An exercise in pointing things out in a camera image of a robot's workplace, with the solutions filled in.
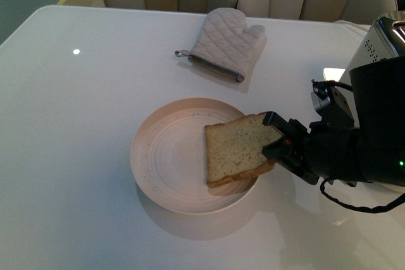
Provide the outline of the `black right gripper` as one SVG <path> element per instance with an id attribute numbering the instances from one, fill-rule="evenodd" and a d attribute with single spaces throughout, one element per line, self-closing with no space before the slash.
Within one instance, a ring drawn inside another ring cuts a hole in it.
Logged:
<path id="1" fill-rule="evenodd" d="M 315 185 L 319 178 L 352 184 L 361 180 L 356 160 L 356 128 L 336 128 L 318 121 L 311 124 L 308 132 L 298 120 L 285 121 L 274 111 L 265 112 L 262 124 L 284 136 L 263 147 L 262 154 L 307 183 Z"/>

